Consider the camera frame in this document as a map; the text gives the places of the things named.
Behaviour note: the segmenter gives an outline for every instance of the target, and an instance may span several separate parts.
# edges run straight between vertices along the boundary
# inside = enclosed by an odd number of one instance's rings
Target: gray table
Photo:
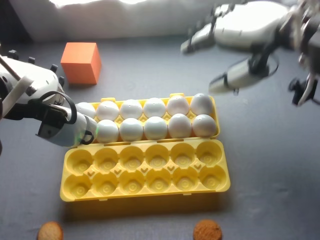
[[[185,57],[183,37],[99,41],[99,83],[65,87],[76,102],[192,96],[246,56],[215,48]],[[3,46],[49,68],[65,43]],[[66,240],[191,240],[195,223],[216,220],[225,240],[320,238],[320,108],[291,105],[292,78],[303,78],[297,54],[279,50],[277,73],[254,87],[215,96],[231,188],[225,193],[170,195],[65,203],[59,197],[67,149],[34,134],[33,119],[2,120],[0,239],[35,239],[47,221]],[[58,75],[63,75],[59,68]]]

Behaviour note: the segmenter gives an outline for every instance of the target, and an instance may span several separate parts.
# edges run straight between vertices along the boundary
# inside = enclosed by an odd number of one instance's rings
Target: egg carton
[[[97,143],[69,150],[60,197],[66,202],[224,192],[230,187],[222,143],[215,139]]]
[[[173,96],[176,96],[176,95],[180,95],[182,97],[185,97],[185,99],[187,100],[188,104],[190,105],[191,103],[191,100],[192,100],[192,96],[185,96],[183,93],[172,93],[170,94],[170,97],[167,97],[167,98],[161,98],[161,100],[164,102],[164,104],[167,106],[167,103],[169,101],[169,99]],[[218,120],[218,114],[217,114],[217,109],[216,109],[216,103],[215,103],[215,100],[212,96],[209,96],[212,100],[212,103],[213,103],[213,111],[212,113],[210,114],[210,116],[214,119],[215,121],[215,124],[216,124],[216,133],[211,137],[213,139],[217,138],[217,136],[220,134],[220,125],[219,125],[219,120]],[[142,108],[144,107],[146,101],[148,99],[140,99],[138,100],[139,103],[141,104]],[[125,101],[116,101],[116,99],[114,97],[106,97],[106,98],[101,98],[101,103],[104,102],[104,101],[112,101],[114,102],[118,108],[120,109],[121,108],[121,105],[125,102]],[[91,103],[92,106],[94,107],[95,110],[97,110],[100,102],[93,102]],[[195,119],[195,117],[197,116],[195,113],[193,113],[191,110],[189,110],[189,112],[186,114],[186,116],[189,118],[190,122],[192,123],[193,120]],[[166,124],[169,123],[169,120],[172,116],[166,111],[165,114],[163,115],[163,119],[164,121],[166,122]],[[138,120],[142,123],[142,126],[145,125],[145,122],[147,121],[148,117],[142,113],[142,115],[138,118]],[[100,122],[100,120],[95,117],[94,120],[98,123]],[[120,128],[120,125],[121,123],[124,121],[124,118],[119,114],[119,116],[114,120],[114,122],[117,124],[118,128]],[[194,133],[194,131],[192,130],[191,132],[191,136],[190,137],[196,137],[196,134]],[[167,133],[165,139],[173,139],[171,138],[171,136],[169,135],[169,132]],[[143,136],[142,136],[142,139],[141,140],[147,140],[145,134],[143,133]],[[119,137],[118,137],[118,142],[123,142],[123,140],[121,139],[121,136],[119,134]]]

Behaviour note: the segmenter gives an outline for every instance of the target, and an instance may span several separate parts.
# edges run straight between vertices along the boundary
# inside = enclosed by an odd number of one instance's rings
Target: brown round object
[[[37,240],[63,240],[64,232],[59,225],[59,223],[55,221],[49,221],[43,224],[36,237]]]
[[[222,231],[215,221],[204,219],[195,225],[193,230],[193,239],[222,240]]]

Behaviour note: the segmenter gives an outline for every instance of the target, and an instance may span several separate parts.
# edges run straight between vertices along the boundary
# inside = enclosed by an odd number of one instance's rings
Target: orange block
[[[61,66],[69,84],[97,84],[101,59],[95,42],[68,42]]]

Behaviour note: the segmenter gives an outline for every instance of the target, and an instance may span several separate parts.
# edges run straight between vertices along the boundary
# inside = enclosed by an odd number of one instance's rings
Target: white backdrop
[[[216,3],[241,0],[101,0],[62,8],[49,0],[10,0],[35,42],[186,34]]]

